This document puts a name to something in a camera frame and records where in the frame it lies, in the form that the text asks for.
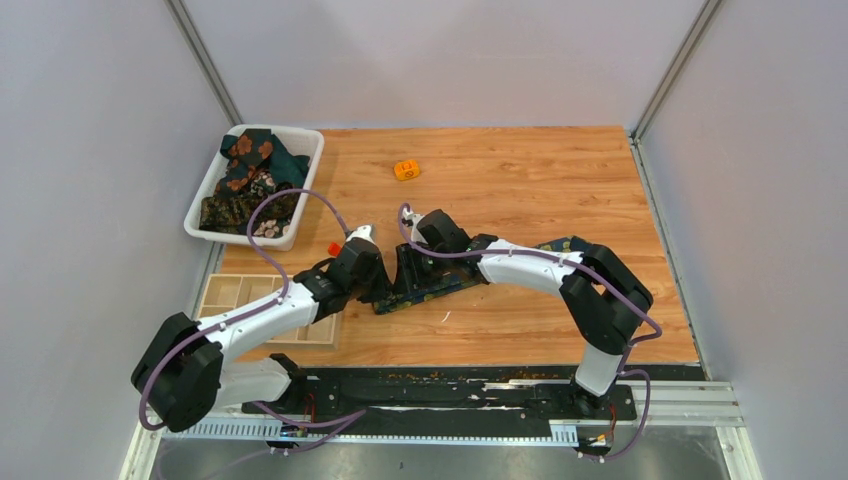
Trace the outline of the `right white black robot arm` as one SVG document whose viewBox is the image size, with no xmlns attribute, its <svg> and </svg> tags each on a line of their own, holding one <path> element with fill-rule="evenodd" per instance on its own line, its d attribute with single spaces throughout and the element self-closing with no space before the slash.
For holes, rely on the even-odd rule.
<svg viewBox="0 0 848 480">
<path fill-rule="evenodd" d="M 426 215 L 407 203 L 397 213 L 399 230 L 419 253 L 466 267 L 488 284 L 525 287 L 561 298 L 586 347 L 574 377 L 571 403 L 584 417 L 596 417 L 611 403 L 610 388 L 642 324 L 661 327 L 648 312 L 652 294 L 608 247 L 583 243 L 566 252 L 530 248 L 493 235 L 468 234 L 442 210 Z"/>
</svg>

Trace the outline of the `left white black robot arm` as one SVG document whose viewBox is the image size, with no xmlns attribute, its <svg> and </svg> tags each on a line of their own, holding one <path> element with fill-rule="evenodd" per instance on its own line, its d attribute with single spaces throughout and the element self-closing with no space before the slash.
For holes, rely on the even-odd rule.
<svg viewBox="0 0 848 480">
<path fill-rule="evenodd" d="M 220 407 L 270 401 L 298 411 L 306 386 L 275 360 L 239 357 L 288 331 L 317 323 L 353 300 L 369 303 L 389 288 L 382 254 L 368 237 L 350 235 L 340 253 L 286 277 L 282 288 L 256 301 L 199 320 L 167 317 L 133 370 L 139 420 L 151 431 L 185 431 Z"/>
</svg>

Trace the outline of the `navy yellow floral tie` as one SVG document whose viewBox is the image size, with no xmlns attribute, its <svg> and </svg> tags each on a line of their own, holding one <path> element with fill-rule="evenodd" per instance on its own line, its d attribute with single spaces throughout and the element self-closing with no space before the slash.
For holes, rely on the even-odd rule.
<svg viewBox="0 0 848 480">
<path fill-rule="evenodd" d="M 413 305 L 459 292 L 476 285 L 487 284 L 481 273 L 461 266 L 460 260 L 425 257 L 406 244 L 396 248 L 398 268 L 393 292 L 386 299 L 372 304 L 377 315 L 393 313 Z"/>
</svg>

